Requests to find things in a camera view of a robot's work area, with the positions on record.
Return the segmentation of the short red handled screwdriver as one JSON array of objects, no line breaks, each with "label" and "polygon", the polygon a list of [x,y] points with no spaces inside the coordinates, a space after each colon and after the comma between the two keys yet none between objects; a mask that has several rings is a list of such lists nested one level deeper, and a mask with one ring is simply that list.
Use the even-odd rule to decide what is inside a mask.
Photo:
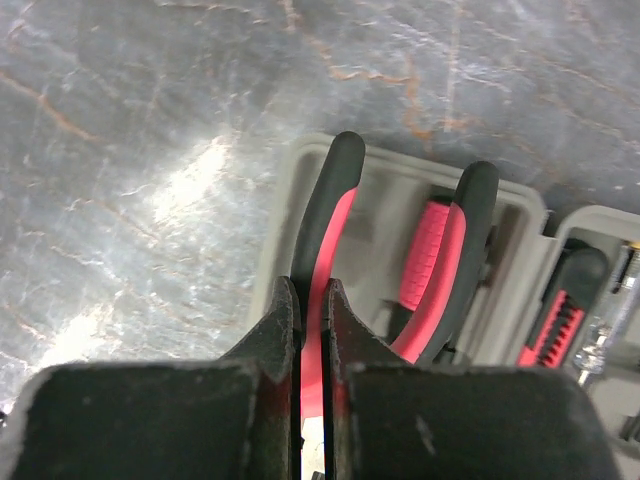
[{"label": "short red handled screwdriver", "polygon": [[406,256],[398,298],[392,303],[386,340],[393,343],[417,309],[432,275],[445,229],[449,203],[429,201]]}]

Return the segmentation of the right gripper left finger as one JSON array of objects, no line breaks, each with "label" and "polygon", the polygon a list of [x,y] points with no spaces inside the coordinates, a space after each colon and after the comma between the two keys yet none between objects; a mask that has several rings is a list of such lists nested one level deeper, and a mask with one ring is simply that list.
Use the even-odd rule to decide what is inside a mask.
[{"label": "right gripper left finger", "polygon": [[297,479],[300,308],[286,277],[215,360],[50,366],[1,431],[5,479]]}]

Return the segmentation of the red black utility knife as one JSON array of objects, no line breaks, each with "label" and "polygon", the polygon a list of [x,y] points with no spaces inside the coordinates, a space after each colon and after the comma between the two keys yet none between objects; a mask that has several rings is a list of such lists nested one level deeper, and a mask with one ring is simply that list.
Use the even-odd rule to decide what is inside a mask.
[{"label": "red black utility knife", "polygon": [[566,249],[551,276],[518,356],[520,367],[560,367],[608,278],[604,252],[585,243]]}]

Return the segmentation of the clear voltage tester screwdriver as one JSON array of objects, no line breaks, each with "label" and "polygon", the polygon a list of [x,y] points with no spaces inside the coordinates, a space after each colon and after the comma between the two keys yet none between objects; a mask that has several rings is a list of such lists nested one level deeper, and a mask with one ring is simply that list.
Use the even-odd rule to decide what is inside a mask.
[{"label": "clear voltage tester screwdriver", "polygon": [[599,297],[579,350],[574,356],[578,384],[604,372],[614,342],[626,332],[639,305],[639,242],[625,244],[604,292]]}]

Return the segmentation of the red black pliers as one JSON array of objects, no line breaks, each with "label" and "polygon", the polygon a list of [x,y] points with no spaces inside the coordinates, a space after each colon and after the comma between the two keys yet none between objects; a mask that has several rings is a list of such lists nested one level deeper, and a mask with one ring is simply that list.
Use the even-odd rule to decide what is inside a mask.
[{"label": "red black pliers", "polygon": [[[365,153],[364,140],[355,132],[344,131],[333,139],[296,239],[290,278],[300,301],[304,333],[300,406],[305,418],[324,412],[322,302],[358,193]],[[461,329],[484,262],[498,184],[498,170],[489,162],[475,161],[463,170],[448,202],[439,253],[422,299],[396,340],[389,344],[385,339],[403,360],[414,364],[431,359]],[[407,254],[399,255],[395,248],[366,248],[350,264],[377,285],[397,285],[399,291]]]}]

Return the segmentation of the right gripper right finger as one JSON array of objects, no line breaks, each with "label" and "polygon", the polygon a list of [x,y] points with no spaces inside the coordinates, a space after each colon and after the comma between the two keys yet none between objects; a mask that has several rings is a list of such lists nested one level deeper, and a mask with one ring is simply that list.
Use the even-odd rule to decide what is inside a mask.
[{"label": "right gripper right finger", "polygon": [[617,479],[587,394],[540,368],[417,367],[352,311],[323,300],[325,474],[330,479]]}]

